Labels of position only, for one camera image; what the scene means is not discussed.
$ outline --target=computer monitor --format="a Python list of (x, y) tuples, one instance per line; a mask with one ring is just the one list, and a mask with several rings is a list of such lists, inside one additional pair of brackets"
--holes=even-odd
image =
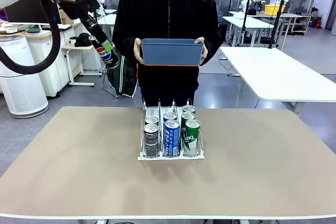
[[(5, 8), (9, 23), (14, 24), (32, 24), (32, 25), (48, 25), (40, 0), (19, 0)], [(51, 4), (51, 12), (54, 20), (58, 24), (62, 24), (58, 5)]]

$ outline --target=black jacket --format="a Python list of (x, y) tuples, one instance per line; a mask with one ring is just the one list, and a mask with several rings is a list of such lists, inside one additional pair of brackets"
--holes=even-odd
[[(214, 0), (120, 0), (113, 43), (128, 59), (135, 59), (136, 38), (205, 38), (207, 63), (221, 45)], [(141, 88), (179, 94), (198, 88), (198, 67), (139, 65)]]

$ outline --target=yellow crate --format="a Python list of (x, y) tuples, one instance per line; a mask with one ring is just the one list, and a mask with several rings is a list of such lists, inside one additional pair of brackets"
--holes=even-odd
[[(269, 16), (276, 16), (280, 5), (265, 5), (265, 14)], [(282, 6), (281, 14), (285, 9), (285, 5)]]

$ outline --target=blue plastic bin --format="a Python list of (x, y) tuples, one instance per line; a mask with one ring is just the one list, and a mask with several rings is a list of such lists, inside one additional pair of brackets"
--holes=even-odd
[(142, 56), (145, 65), (198, 66), (203, 43), (194, 39), (143, 39)]

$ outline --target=small side table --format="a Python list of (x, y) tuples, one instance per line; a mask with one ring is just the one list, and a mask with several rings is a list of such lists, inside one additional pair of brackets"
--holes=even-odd
[[(93, 46), (89, 47), (74, 47), (71, 44), (66, 44), (63, 49), (66, 50), (66, 54), (64, 55), (65, 58), (67, 58), (68, 62), (68, 70), (69, 70), (69, 76), (70, 76), (70, 82), (69, 85), (71, 86), (91, 86), (94, 87), (94, 82), (75, 82), (73, 79), (73, 74), (71, 70), (71, 65), (70, 65), (70, 59), (69, 59), (69, 54), (71, 50), (91, 50)], [(101, 72), (90, 72), (90, 73), (85, 73), (83, 70), (83, 63), (82, 63), (82, 58), (81, 56), (78, 57), (79, 59), (79, 66), (80, 66), (80, 75), (81, 76), (102, 76)]]

